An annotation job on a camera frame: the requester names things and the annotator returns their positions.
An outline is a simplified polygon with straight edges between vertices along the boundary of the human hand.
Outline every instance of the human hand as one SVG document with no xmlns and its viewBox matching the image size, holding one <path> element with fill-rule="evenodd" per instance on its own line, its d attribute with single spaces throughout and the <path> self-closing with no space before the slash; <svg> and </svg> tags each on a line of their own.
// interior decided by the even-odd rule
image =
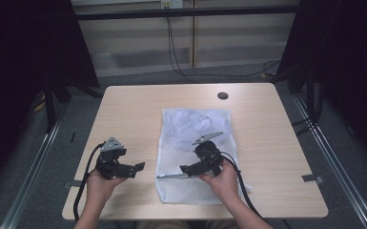
<svg viewBox="0 0 367 229">
<path fill-rule="evenodd" d="M 213 192 L 222 202 L 232 198 L 239 198 L 237 193 L 237 174 L 234 166 L 224 159 L 221 167 L 222 171 L 217 177 L 208 175 L 200 175 L 198 177 L 212 187 Z"/>
<path fill-rule="evenodd" d="M 106 201 L 112 196 L 113 189 L 125 180 L 126 178 L 123 177 L 105 179 L 97 170 L 91 171 L 87 181 L 87 202 L 103 207 Z"/>
</svg>

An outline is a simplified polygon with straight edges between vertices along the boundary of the black curtain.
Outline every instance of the black curtain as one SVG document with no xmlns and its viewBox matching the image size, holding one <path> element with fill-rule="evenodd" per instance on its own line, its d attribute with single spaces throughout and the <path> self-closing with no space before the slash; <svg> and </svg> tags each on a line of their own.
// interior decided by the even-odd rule
<svg viewBox="0 0 367 229">
<path fill-rule="evenodd" d="M 7 162 L 35 95 L 49 80 L 98 87 L 69 0 L 0 0 L 0 170 Z"/>
<path fill-rule="evenodd" d="M 367 145 L 367 1 L 300 1 L 314 3 L 323 10 L 296 15 L 277 74 L 285 75 L 290 91 L 297 92 L 312 70 Z"/>
</svg>

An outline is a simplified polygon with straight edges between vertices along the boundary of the round hole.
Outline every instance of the round hole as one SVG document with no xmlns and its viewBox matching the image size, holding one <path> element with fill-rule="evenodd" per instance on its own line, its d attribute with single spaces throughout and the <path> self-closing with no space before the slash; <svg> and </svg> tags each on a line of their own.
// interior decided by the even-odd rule
<svg viewBox="0 0 367 229">
<path fill-rule="evenodd" d="M 219 93 L 217 96 L 219 99 L 223 99 L 223 100 L 229 97 L 227 93 Z"/>
</svg>

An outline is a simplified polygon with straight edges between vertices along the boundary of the gray floor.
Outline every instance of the gray floor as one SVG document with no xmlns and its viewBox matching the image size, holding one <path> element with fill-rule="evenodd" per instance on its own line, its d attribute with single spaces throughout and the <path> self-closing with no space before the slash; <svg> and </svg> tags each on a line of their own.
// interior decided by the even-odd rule
<svg viewBox="0 0 367 229">
<path fill-rule="evenodd" d="M 244 65 L 220 68 L 207 68 L 195 73 L 249 74 L 262 70 L 262 65 Z M 252 76 L 187 76 L 197 83 L 227 83 L 227 82 L 264 82 L 259 74 Z M 181 84 L 193 83 L 185 77 L 173 72 L 140 73 L 115 77 L 100 78 L 101 89 L 110 85 L 132 84 Z M 276 84 L 277 91 L 292 122 L 302 119 L 293 95 L 289 94 L 286 82 Z M 68 190 L 63 184 L 72 180 L 79 159 L 89 136 L 100 99 L 86 96 L 71 90 L 74 97 L 69 104 L 56 104 L 57 111 L 65 107 L 64 118 L 59 127 L 55 141 L 43 164 L 37 182 L 31 189 L 23 214 L 17 223 L 18 228 L 71 228 L 72 221 L 62 219 L 63 204 Z M 356 185 L 367 202 L 367 150 L 364 143 L 347 132 L 344 119 L 324 99 L 322 116 L 319 126 L 327 136 L 339 160 L 351 180 Z M 296 126 L 295 131 L 303 127 Z M 44 110 L 39 113 L 31 112 L 23 127 L 21 140 L 7 166 L 0 174 L 0 225 L 5 218 L 13 200 L 27 175 L 29 168 L 44 139 L 46 130 L 46 115 Z M 320 191 L 329 208 L 329 215 L 324 219 L 288 219 L 292 228 L 364 228 L 352 204 L 343 192 L 334 172 L 311 133 L 307 132 L 298 137 L 301 147 L 315 175 L 323 176 L 326 181 L 319 184 Z M 269 219 L 274 228 L 286 228 L 279 219 Z M 123 228 L 131 228 L 130 222 L 121 223 Z M 116 228 L 112 221 L 102 221 L 99 228 Z"/>
</svg>

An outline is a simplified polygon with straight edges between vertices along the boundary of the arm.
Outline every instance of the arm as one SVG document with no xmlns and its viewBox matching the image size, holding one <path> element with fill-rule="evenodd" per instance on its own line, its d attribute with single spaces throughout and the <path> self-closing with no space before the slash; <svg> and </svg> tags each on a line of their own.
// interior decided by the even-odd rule
<svg viewBox="0 0 367 229">
<path fill-rule="evenodd" d="M 96 228 L 100 213 L 106 201 L 112 196 L 112 190 L 125 180 L 126 178 L 120 177 L 104 179 L 98 171 L 93 170 L 87 182 L 88 193 L 85 208 L 74 228 Z"/>
<path fill-rule="evenodd" d="M 199 178 L 212 187 L 240 228 L 272 228 L 240 199 L 234 167 L 226 160 L 221 166 L 222 172 L 217 177 L 201 175 Z"/>
</svg>

